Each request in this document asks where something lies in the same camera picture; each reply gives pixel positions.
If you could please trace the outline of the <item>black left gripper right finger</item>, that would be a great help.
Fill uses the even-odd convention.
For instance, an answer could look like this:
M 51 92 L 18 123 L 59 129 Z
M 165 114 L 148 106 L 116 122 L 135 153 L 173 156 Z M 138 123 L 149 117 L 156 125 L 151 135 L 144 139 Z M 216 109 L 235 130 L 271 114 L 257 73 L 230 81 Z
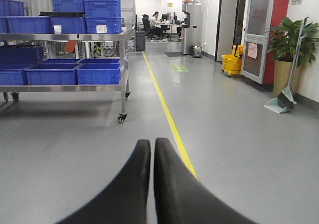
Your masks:
M 154 197 L 159 224 L 251 224 L 187 169 L 168 138 L 155 142 Z

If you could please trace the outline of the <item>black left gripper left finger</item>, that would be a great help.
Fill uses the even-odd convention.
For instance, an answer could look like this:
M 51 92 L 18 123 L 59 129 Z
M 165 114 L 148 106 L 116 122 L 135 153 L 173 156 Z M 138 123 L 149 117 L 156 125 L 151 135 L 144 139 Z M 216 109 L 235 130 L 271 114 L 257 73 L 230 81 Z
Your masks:
M 151 145 L 140 139 L 116 177 L 96 197 L 60 224 L 145 224 Z

